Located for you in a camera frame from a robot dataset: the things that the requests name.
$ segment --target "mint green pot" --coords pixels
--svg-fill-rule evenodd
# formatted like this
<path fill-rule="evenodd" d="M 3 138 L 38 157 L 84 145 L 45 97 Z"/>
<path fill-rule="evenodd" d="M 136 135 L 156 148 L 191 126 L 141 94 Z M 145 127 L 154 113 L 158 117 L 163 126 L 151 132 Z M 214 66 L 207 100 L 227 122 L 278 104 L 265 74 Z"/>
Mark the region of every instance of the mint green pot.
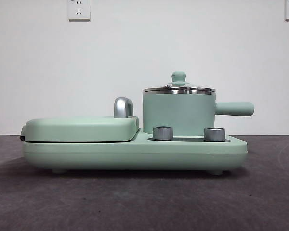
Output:
<path fill-rule="evenodd" d="M 215 89 L 193 87 L 184 72 L 174 72 L 172 83 L 145 89 L 143 94 L 144 132 L 155 126 L 173 127 L 174 136 L 202 136 L 204 128 L 214 127 L 215 115 L 250 116 L 250 102 L 216 103 Z"/>

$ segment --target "appliance base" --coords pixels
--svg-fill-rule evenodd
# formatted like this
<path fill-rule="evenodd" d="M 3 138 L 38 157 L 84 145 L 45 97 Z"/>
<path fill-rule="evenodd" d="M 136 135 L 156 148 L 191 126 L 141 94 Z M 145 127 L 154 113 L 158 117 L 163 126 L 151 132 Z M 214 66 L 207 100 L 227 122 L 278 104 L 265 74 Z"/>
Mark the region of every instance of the appliance base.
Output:
<path fill-rule="evenodd" d="M 206 142 L 202 138 L 155 141 L 151 134 L 139 130 L 127 142 L 23 142 L 23 153 L 30 164 L 53 173 L 69 169 L 146 169 L 205 170 L 220 175 L 240 167 L 247 156 L 245 141 L 231 136 L 226 136 L 228 142 Z"/>

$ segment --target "pot handle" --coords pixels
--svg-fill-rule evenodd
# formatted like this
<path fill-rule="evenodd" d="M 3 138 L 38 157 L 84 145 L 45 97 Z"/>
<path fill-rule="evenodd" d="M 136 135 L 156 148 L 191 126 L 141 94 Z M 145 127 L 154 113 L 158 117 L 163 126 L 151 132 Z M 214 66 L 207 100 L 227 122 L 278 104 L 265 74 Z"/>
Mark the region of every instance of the pot handle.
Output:
<path fill-rule="evenodd" d="M 254 105 L 251 102 L 216 103 L 216 115 L 251 116 Z"/>

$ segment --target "glass lid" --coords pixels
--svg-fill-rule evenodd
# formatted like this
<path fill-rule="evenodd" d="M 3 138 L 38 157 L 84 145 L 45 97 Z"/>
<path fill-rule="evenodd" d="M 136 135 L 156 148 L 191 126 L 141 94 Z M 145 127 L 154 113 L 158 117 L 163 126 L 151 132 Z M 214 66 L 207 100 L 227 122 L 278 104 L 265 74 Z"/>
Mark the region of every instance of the glass lid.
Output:
<path fill-rule="evenodd" d="M 193 86 L 188 82 L 185 82 L 186 74 L 183 71 L 173 72 L 172 82 L 166 84 L 163 87 L 147 88 L 144 89 L 144 93 L 150 94 L 215 94 L 215 89 L 206 88 L 201 86 Z"/>

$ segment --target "silver knob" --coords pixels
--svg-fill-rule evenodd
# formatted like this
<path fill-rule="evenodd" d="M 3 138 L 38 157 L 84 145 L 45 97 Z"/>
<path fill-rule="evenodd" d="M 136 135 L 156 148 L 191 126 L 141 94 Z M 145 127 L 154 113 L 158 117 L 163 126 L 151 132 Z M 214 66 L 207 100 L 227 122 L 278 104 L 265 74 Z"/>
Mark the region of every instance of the silver knob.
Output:
<path fill-rule="evenodd" d="M 205 128 L 203 139 L 211 142 L 225 142 L 226 135 L 224 128 Z"/>
<path fill-rule="evenodd" d="M 171 141 L 173 138 L 172 127 L 156 126 L 153 128 L 153 139 L 157 141 Z"/>

